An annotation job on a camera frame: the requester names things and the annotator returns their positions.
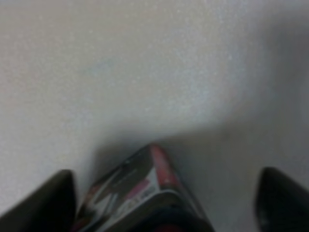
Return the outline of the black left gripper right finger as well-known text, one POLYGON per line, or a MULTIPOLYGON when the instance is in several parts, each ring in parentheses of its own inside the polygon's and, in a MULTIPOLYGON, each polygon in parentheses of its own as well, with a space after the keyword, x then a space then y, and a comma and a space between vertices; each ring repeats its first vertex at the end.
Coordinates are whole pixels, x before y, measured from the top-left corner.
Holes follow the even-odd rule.
POLYGON ((309 191, 274 167, 261 172, 254 210, 261 232, 309 230, 309 191))

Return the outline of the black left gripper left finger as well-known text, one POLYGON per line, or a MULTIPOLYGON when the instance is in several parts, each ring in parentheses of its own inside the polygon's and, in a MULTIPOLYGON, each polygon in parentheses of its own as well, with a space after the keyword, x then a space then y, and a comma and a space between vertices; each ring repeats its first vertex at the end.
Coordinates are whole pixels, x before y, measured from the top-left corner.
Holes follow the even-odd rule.
POLYGON ((69 232, 75 220, 74 176, 61 170, 0 217, 2 232, 69 232))

